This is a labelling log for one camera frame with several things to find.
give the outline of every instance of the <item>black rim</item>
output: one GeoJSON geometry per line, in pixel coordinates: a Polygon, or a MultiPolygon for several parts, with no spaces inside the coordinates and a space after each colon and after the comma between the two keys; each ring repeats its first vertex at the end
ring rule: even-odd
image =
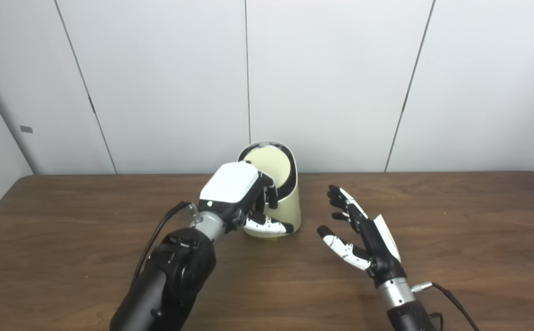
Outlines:
{"type": "Polygon", "coordinates": [[[248,155],[251,151],[254,151],[255,149],[259,149],[262,147],[268,147],[268,148],[276,148],[282,151],[286,156],[290,164],[290,172],[289,176],[283,182],[283,185],[280,187],[277,187],[277,195],[279,196],[279,200],[284,199],[288,197],[292,192],[293,189],[296,187],[297,181],[298,181],[298,175],[296,173],[296,162],[293,159],[292,152],[289,150],[289,148],[285,147],[285,145],[276,143],[275,141],[263,141],[261,143],[254,143],[247,148],[245,148],[242,153],[240,153],[240,156],[238,157],[239,161],[244,160],[244,157],[248,155]]]}

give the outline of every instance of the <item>robotic arm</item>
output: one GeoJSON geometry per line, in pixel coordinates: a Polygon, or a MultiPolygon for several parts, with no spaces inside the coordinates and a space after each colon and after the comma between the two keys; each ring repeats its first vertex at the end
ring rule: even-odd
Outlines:
{"type": "Polygon", "coordinates": [[[332,217],[348,222],[361,236],[365,249],[347,243],[326,226],[318,228],[318,234],[344,261],[367,270],[387,308],[393,329],[396,331],[436,331],[422,303],[414,292],[430,287],[424,283],[410,287],[402,268],[400,254],[381,215],[371,220],[361,206],[340,187],[330,186],[330,204],[342,209],[332,217]]]}
{"type": "Polygon", "coordinates": [[[223,164],[201,190],[197,206],[181,202],[193,221],[166,235],[111,319],[110,331],[178,331],[197,293],[216,266],[214,245],[242,227],[264,233],[292,233],[293,225],[262,214],[277,208],[273,178],[244,161],[223,164]]]}

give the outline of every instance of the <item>small rectangular label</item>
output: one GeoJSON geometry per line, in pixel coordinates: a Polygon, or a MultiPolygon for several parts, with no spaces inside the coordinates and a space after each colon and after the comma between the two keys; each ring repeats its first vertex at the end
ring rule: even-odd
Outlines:
{"type": "Polygon", "coordinates": [[[19,128],[21,128],[21,132],[34,133],[31,126],[19,126],[19,128]]]}

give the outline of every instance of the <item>brown wood grain tabletop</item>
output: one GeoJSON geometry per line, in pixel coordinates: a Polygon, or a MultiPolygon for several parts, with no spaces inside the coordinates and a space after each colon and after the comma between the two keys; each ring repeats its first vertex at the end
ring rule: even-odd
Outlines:
{"type": "MultiPolygon", "coordinates": [[[[195,201],[210,175],[31,176],[0,202],[0,331],[103,331],[165,212],[195,201]]],[[[450,289],[482,331],[534,330],[534,173],[300,174],[303,223],[277,240],[242,231],[216,245],[217,266],[186,331],[391,331],[366,273],[316,234],[332,220],[329,184],[382,213],[411,285],[450,289]]],[[[162,231],[188,226],[187,212],[162,231]]],[[[471,330],[435,289],[417,295],[471,330]]]]}

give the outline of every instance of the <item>cylindrical container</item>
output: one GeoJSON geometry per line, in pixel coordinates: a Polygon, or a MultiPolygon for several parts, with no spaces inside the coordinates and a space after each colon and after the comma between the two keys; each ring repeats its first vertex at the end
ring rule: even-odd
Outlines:
{"type": "MultiPolygon", "coordinates": [[[[292,152],[285,145],[274,141],[262,141],[245,148],[239,161],[250,161],[258,171],[271,176],[275,180],[279,203],[277,209],[265,206],[265,215],[293,224],[294,232],[302,224],[302,212],[300,210],[300,195],[298,190],[298,168],[292,152]]],[[[244,229],[246,233],[254,237],[272,238],[286,235],[284,233],[259,233],[244,229]]]]}

